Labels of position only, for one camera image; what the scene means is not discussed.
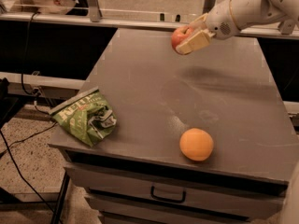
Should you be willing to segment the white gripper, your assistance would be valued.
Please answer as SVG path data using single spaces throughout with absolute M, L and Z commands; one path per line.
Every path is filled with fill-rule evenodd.
M 193 29 L 200 30 L 193 30 L 193 32 L 176 47 L 178 54 L 186 55 L 207 47 L 213 36 L 216 39 L 224 40 L 240 33 L 232 15 L 232 0 L 224 0 L 217 4 L 208 13 L 192 21 L 189 26 Z

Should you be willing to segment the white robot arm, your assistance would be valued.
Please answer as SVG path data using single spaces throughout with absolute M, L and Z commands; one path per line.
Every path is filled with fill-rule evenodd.
M 298 24 L 299 0 L 224 0 L 171 36 L 181 55 L 208 46 L 212 38 L 228 39 L 254 25 L 292 20 Z

